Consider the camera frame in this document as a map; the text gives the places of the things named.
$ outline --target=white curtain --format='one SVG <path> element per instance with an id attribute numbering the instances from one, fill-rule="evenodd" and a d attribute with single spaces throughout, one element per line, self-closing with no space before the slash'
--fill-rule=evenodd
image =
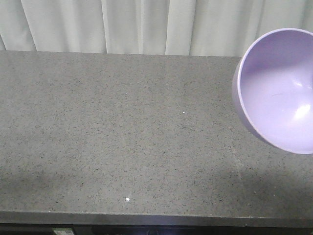
<path id="1" fill-rule="evenodd" d="M 241 56 L 313 0 L 0 0 L 0 50 Z"/>

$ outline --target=label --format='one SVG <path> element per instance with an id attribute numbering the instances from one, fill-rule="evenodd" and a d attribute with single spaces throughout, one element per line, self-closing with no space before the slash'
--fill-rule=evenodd
<path id="1" fill-rule="evenodd" d="M 72 229 L 55 228 L 52 229 L 55 235 L 75 235 Z"/>

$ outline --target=gray countertop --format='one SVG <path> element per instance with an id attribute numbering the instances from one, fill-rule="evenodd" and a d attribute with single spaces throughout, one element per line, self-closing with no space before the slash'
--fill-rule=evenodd
<path id="1" fill-rule="evenodd" d="M 313 157 L 231 102 L 239 58 L 0 52 L 0 223 L 313 226 Z"/>

